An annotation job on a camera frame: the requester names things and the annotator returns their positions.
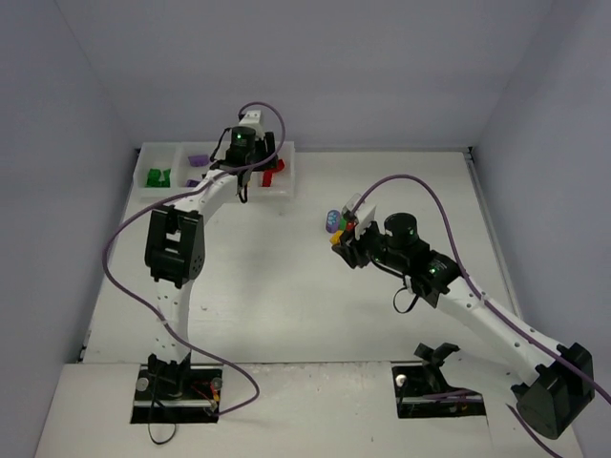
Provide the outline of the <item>red lego plate from stack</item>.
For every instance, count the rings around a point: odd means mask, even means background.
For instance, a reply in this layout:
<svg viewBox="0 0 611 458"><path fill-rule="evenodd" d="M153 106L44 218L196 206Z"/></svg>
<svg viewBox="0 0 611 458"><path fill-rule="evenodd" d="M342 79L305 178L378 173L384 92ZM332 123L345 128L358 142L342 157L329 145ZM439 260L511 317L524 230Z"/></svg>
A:
<svg viewBox="0 0 611 458"><path fill-rule="evenodd" d="M275 172L272 170L267 170L262 173L261 187L269 188L272 186L273 177Z"/></svg>

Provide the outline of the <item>green yellow red lego stack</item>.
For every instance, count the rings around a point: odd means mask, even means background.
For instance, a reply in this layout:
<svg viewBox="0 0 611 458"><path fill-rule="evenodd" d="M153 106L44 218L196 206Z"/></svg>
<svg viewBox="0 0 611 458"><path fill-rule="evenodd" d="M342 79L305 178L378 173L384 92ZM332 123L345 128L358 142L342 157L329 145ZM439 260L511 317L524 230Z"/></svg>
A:
<svg viewBox="0 0 611 458"><path fill-rule="evenodd" d="M339 246L348 242L348 231L337 231L330 238L330 244L332 246Z"/></svg>

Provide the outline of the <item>purple flower lego piece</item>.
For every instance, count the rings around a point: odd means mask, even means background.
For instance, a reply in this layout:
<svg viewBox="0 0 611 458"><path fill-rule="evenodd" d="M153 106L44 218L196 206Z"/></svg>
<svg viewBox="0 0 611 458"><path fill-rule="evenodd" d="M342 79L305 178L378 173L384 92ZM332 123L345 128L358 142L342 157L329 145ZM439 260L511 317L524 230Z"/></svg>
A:
<svg viewBox="0 0 611 458"><path fill-rule="evenodd" d="M326 231L334 234L340 230L342 215L338 210L329 210L326 216Z"/></svg>

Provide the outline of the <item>green lego brick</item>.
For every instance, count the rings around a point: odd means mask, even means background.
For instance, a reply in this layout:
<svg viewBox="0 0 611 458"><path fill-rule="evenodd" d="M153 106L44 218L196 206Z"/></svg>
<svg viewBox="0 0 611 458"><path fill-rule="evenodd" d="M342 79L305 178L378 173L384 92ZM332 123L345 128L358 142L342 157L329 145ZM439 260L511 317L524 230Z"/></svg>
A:
<svg viewBox="0 0 611 458"><path fill-rule="evenodd" d="M163 172L160 169L151 168L147 172L145 187L146 188L158 188L161 186L163 179Z"/></svg>

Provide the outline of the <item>green lego piece from stack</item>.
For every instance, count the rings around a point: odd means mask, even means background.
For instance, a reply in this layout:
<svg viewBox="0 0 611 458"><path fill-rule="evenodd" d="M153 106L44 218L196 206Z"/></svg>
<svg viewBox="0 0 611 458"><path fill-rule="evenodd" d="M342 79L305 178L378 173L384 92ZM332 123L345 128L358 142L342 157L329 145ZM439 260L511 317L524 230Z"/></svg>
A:
<svg viewBox="0 0 611 458"><path fill-rule="evenodd" d="M170 169L165 169L160 172L158 186L163 187L163 188L171 186L171 170Z"/></svg>

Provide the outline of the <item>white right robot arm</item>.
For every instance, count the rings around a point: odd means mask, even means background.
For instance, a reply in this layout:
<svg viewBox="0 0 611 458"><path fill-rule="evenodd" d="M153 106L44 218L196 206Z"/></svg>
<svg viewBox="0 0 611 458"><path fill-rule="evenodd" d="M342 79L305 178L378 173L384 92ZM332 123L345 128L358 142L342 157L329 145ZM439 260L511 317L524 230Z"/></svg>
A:
<svg viewBox="0 0 611 458"><path fill-rule="evenodd" d="M375 209L350 211L332 250L352 269L373 265L400 279L417 301L454 318L489 344L512 368L516 410L541 436L556 440L595 397L593 357L581 344L566 346L502 310L458 263L420 239L408 213L387 217Z"/></svg>

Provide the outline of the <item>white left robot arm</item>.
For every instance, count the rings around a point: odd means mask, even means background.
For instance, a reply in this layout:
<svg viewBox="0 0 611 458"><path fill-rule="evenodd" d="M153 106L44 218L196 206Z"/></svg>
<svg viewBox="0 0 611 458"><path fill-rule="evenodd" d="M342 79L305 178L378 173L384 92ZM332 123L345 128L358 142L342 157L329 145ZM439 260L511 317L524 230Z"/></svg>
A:
<svg viewBox="0 0 611 458"><path fill-rule="evenodd" d="M145 246L145 265L158 292L155 309L163 315L160 325L170 326L176 337L156 337L148 357L148 371L175 391L190 372L188 339L189 302L195 279L205 261L205 223L232 198L246 203L253 172L274 168L278 159L275 136L263 128L263 115L248 111L230 129L224 157L213 160L195 196L162 205L151 213Z"/></svg>

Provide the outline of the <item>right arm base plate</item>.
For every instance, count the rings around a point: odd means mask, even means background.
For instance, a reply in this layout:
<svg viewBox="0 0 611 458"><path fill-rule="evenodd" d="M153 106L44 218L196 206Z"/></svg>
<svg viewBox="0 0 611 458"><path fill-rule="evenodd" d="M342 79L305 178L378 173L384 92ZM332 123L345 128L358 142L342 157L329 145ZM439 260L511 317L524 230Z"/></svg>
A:
<svg viewBox="0 0 611 458"><path fill-rule="evenodd" d="M396 413L402 420L485 417L482 396L447 383L436 368L423 364L391 368Z"/></svg>

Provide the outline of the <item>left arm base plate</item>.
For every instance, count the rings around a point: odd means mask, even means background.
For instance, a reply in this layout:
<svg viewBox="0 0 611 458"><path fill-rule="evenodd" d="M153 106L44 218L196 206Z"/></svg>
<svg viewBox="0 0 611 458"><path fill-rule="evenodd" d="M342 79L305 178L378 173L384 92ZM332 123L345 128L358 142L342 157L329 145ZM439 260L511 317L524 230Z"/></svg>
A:
<svg viewBox="0 0 611 458"><path fill-rule="evenodd" d="M207 424L218 421L221 405L222 369L195 366L182 387L157 379L146 365L139 368L130 423Z"/></svg>

